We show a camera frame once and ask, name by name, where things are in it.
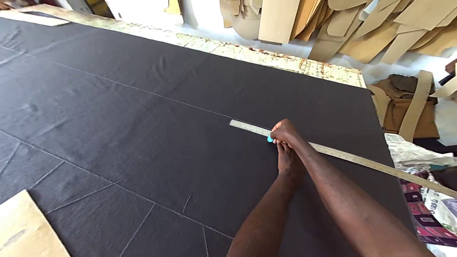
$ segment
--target folded fabric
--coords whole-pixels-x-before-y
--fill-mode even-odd
[[[398,134],[411,99],[395,98],[390,101],[384,119],[384,132]],[[435,124],[433,102],[427,101],[417,122],[414,138],[440,138]]]
[[[384,80],[380,80],[373,86],[379,87],[386,95],[391,99],[402,98],[412,99],[417,86],[416,77],[406,77],[402,75],[392,74]],[[435,92],[435,86],[432,84],[430,87],[430,94]],[[431,101],[434,104],[438,103],[438,98],[429,96],[427,101]]]

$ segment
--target cardboard pattern piece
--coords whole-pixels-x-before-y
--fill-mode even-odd
[[[400,0],[399,4],[393,9],[392,13],[403,11],[411,1],[412,0]]]
[[[256,14],[250,5],[245,5],[239,15],[232,17],[232,26],[237,34],[244,39],[259,37],[260,14]]]
[[[319,21],[320,13],[322,12],[323,4],[319,5],[319,8],[316,10],[316,13],[313,15],[311,20],[309,21],[308,25],[306,25],[305,29],[303,29],[300,34],[298,34],[295,38],[308,41],[311,34],[317,27],[317,23]]]
[[[440,31],[423,46],[412,51],[432,56],[440,56],[444,49],[457,46],[457,20]]]
[[[259,39],[287,44],[294,26],[300,0],[264,0]]]
[[[239,14],[239,5],[241,4],[240,0],[229,0],[230,3],[230,9],[232,11],[232,15],[238,15]]]
[[[370,15],[368,15],[367,19],[364,21],[362,26],[360,26],[355,37],[361,37],[367,34],[368,32],[372,31],[373,29],[381,26],[381,24],[392,13],[392,11],[398,5],[399,2],[400,0],[397,0],[382,10],[380,10],[379,7],[376,6],[373,12],[370,13]]]
[[[381,58],[381,62],[385,64],[393,64],[426,33],[427,30],[421,29],[398,34]]]
[[[358,17],[358,14],[362,11],[362,9],[363,6],[361,5],[356,17]],[[331,36],[327,33],[327,27],[330,23],[330,19],[328,19],[320,29],[316,42],[314,43],[314,46],[309,53],[308,59],[321,62],[330,60],[333,55],[343,46],[346,40],[359,27],[361,22],[361,20],[355,18],[349,26],[346,35],[344,37],[336,37]]]
[[[292,32],[290,34],[290,40],[293,40],[306,27],[308,21],[314,15],[313,8],[316,2],[320,2],[320,0],[300,0],[297,8],[297,13],[295,15]]]
[[[359,9],[360,8],[356,6],[349,9],[336,11],[330,20],[330,24],[327,28],[327,34],[331,36],[344,37],[347,29],[352,24],[356,14],[359,12]]]
[[[232,26],[232,7],[230,0],[219,0],[221,6],[221,14],[224,22],[224,28]]]
[[[327,4],[327,0],[322,1],[322,6],[319,6],[316,10],[316,14],[318,14],[318,19],[316,23],[316,27],[319,27],[320,24],[324,21],[325,14],[327,13],[327,9],[329,5]]]
[[[419,117],[422,114],[425,102],[427,102],[430,93],[433,74],[429,71],[421,70],[418,74],[418,78],[413,100],[406,111],[399,130],[399,135],[408,142],[413,142],[417,122],[419,121]]]
[[[0,205],[0,257],[70,257],[26,190]]]
[[[457,8],[451,11],[440,23],[438,23],[437,27],[444,27],[449,24],[457,17]]]
[[[325,11],[324,19],[318,24],[317,27],[321,27],[321,26],[324,24],[324,22],[325,22],[328,18],[330,18],[330,16],[332,15],[332,13],[333,13],[333,9],[331,9],[330,7],[327,7],[327,11]]]
[[[178,0],[168,0],[168,7],[164,11],[174,15],[182,15]]]
[[[329,0],[329,7],[335,11],[341,11],[365,4],[367,0]]]
[[[412,49],[416,49],[416,48],[419,48],[423,45],[425,45],[426,43],[428,43],[432,38],[434,38],[436,35],[438,35],[438,33],[440,33],[442,30],[444,29],[444,27],[436,27],[430,31],[427,31],[427,33],[425,33],[424,36],[422,36],[416,43],[414,43],[414,45],[412,47],[410,47],[409,49],[412,50]]]
[[[392,19],[385,21],[380,27],[362,37],[355,38],[355,33],[353,33],[338,52],[366,64],[397,36],[396,31],[399,25]]]
[[[381,88],[373,85],[367,85],[367,88],[374,93],[373,103],[376,108],[376,114],[379,119],[381,127],[384,125],[384,119],[386,117],[387,106],[390,102],[390,97],[386,95],[386,92]]]
[[[395,22],[427,30],[435,28],[454,9],[455,0],[415,0],[396,19]]]
[[[262,8],[263,0],[249,0],[249,5],[256,14],[259,14],[260,8]]]
[[[46,25],[46,26],[58,26],[58,25],[70,23],[69,21],[66,21],[66,20],[43,17],[43,16],[19,12],[16,10],[0,11],[0,17],[5,18],[5,19],[10,19],[10,20],[15,20],[15,21],[26,21],[26,22],[31,22],[31,23],[36,23],[36,24]]]
[[[384,8],[386,8],[387,6],[393,4],[396,1],[397,0],[381,0],[377,4],[378,10],[383,10]]]
[[[405,24],[401,24],[401,23],[399,23],[399,24],[400,24],[400,26],[397,30],[397,34],[411,32],[411,31],[418,31],[418,30],[422,29],[419,27],[414,27],[414,26],[405,25]]]

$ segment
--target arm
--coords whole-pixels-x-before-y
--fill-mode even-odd
[[[232,241],[228,257],[277,256],[295,188],[305,174],[298,155],[278,144],[279,175]]]
[[[330,215],[361,256],[434,256],[397,218],[308,144],[291,121],[280,121],[270,136],[275,143],[286,142],[294,148]]]

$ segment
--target metal ruler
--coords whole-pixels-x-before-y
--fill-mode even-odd
[[[260,128],[260,127],[257,127],[257,126],[251,125],[251,124],[247,124],[247,123],[244,123],[244,122],[241,122],[241,121],[237,121],[237,120],[231,120],[230,121],[230,126],[234,126],[234,127],[240,128],[240,129],[245,129],[245,130],[248,130],[248,131],[263,135],[263,136],[266,136],[266,137],[268,137],[270,135],[270,133],[271,133],[270,130],[267,130],[265,128]],[[456,191],[454,191],[452,189],[449,189],[447,187],[444,187],[444,186],[442,186],[440,184],[433,183],[433,182],[428,181],[426,179],[423,179],[421,177],[414,176],[412,174],[397,170],[395,168],[392,168],[390,166],[384,165],[382,163],[375,162],[375,161],[372,161],[372,160],[369,160],[369,159],[366,159],[366,158],[363,158],[363,157],[360,157],[360,156],[357,156],[357,155],[353,155],[353,154],[350,154],[350,153],[346,153],[346,152],[340,151],[340,150],[336,150],[336,149],[333,149],[333,148],[330,148],[330,147],[327,147],[327,146],[318,145],[318,144],[315,144],[315,143],[309,143],[309,144],[314,149],[316,149],[316,151],[318,151],[319,153],[330,155],[330,156],[333,156],[333,157],[336,157],[336,158],[340,158],[340,159],[343,159],[343,160],[346,160],[346,161],[354,162],[354,163],[363,165],[365,167],[369,167],[369,168],[372,168],[374,170],[381,171],[381,172],[387,173],[387,174],[392,175],[392,176],[396,176],[398,178],[407,180],[409,182],[416,183],[416,184],[421,185],[423,187],[426,187],[426,188],[435,190],[437,192],[443,193],[445,195],[448,195],[450,197],[457,198],[457,192]]]

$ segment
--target wrist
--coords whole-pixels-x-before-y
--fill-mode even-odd
[[[293,189],[297,187],[297,179],[296,176],[293,174],[292,168],[279,171],[278,177],[276,179],[283,181]]]
[[[292,148],[295,148],[297,145],[303,141],[303,138],[299,133],[291,133],[287,135],[287,142],[290,144]]]

